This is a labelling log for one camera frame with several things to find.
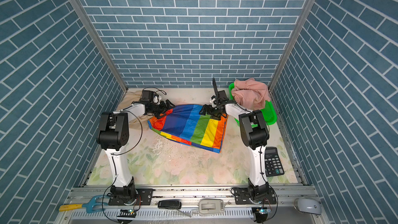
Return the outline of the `colourful striped shorts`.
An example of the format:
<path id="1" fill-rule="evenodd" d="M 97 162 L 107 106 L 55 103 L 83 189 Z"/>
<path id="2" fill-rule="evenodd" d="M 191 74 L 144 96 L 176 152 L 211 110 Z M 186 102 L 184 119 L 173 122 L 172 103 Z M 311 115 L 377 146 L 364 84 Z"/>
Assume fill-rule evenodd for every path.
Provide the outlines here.
<path id="1" fill-rule="evenodd" d="M 227 116 L 214 120 L 200 115 L 201 105 L 177 105 L 163 118 L 152 117 L 149 128 L 160 136 L 176 143 L 220 153 L 227 127 Z"/>

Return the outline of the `beige drawstring shorts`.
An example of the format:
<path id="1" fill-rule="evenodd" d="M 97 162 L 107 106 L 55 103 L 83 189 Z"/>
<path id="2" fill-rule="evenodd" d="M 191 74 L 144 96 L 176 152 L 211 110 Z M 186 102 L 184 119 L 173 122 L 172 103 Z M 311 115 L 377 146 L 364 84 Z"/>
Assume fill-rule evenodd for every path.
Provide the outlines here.
<path id="1" fill-rule="evenodd" d="M 126 95 L 128 105 L 131 105 L 134 101 L 138 101 L 140 97 L 141 95 L 136 92 L 128 92 Z M 138 119 L 134 117 L 134 119 L 129 122 L 129 127 L 131 129 L 138 129 L 141 126 L 140 123 L 145 124 L 152 117 L 152 114 L 140 116 Z"/>

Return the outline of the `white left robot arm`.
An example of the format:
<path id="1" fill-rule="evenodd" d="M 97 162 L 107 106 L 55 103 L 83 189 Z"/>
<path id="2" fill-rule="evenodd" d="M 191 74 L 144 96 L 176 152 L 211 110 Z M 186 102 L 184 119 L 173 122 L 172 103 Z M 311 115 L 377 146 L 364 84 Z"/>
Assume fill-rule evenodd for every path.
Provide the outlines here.
<path id="1" fill-rule="evenodd" d="M 110 187 L 112 199 L 128 205 L 138 197 L 126 158 L 129 123 L 148 114 L 160 119 L 174 107 L 175 105 L 169 100 L 162 101 L 158 98 L 157 102 L 143 100 L 133 102 L 129 107 L 118 112 L 101 113 L 96 141 L 105 151 L 111 165 L 114 180 Z"/>

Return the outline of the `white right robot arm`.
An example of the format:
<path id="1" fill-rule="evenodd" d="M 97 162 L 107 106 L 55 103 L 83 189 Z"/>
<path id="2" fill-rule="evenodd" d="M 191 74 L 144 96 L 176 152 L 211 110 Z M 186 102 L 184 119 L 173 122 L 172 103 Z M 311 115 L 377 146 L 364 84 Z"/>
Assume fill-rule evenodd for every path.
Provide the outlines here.
<path id="1" fill-rule="evenodd" d="M 269 126 L 260 110 L 248 110 L 233 100 L 212 99 L 210 105 L 203 105 L 200 115 L 209 115 L 215 120 L 231 116 L 239 120 L 240 136 L 250 152 L 250 173 L 248 192 L 254 202 L 269 194 L 269 183 L 265 173 L 265 155 L 269 140 Z"/>

